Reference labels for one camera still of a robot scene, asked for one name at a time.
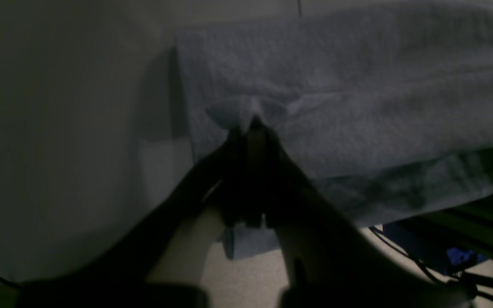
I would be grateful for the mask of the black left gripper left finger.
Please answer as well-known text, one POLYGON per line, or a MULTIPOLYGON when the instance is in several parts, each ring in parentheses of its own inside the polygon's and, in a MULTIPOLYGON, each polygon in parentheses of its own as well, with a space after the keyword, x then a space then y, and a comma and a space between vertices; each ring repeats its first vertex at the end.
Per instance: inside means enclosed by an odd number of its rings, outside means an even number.
POLYGON ((197 163, 170 196, 117 244, 56 279, 30 282, 22 308, 207 308, 199 288, 208 250, 223 232, 221 193, 241 132, 197 163))

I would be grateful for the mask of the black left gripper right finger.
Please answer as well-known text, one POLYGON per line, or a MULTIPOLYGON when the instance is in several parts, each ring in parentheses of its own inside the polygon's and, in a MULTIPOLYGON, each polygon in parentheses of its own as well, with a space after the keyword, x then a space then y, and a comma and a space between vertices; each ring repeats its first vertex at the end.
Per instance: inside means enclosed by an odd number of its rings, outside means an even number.
POLYGON ((468 288, 401 268, 312 186, 258 117, 249 125, 249 183, 278 236, 289 288, 281 308, 472 308, 468 288))

